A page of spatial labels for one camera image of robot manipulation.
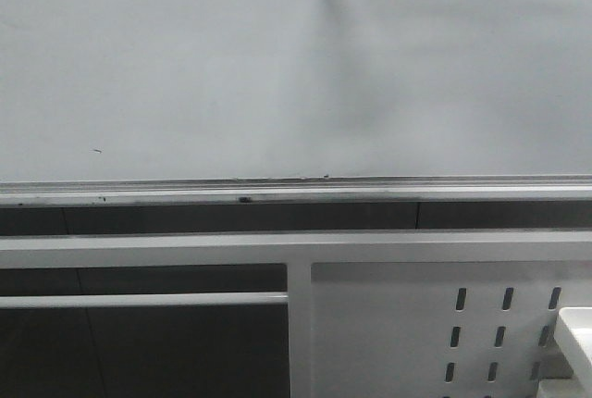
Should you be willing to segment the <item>white whiteboard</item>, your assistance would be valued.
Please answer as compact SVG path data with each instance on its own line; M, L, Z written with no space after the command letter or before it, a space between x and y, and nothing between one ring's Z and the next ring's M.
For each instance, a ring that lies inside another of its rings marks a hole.
M591 0L1 0L1 179L586 175Z

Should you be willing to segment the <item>white plastic marker tray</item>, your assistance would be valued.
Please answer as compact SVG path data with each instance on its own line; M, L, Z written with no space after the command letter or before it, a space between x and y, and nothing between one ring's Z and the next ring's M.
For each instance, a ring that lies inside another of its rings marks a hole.
M542 379L536 397L591 396L591 308L559 311L554 340L573 371L571 379Z

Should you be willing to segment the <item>aluminium whiteboard tray rail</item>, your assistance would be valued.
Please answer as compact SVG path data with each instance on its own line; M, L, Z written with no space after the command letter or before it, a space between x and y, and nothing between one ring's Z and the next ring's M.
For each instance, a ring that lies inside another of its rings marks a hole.
M4 182L3 207L588 200L588 175Z

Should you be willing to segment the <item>white metal stand frame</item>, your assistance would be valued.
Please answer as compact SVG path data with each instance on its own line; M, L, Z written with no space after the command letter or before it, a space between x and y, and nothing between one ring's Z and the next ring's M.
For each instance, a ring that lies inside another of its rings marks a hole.
M587 231L5 238L5 397L533 397Z

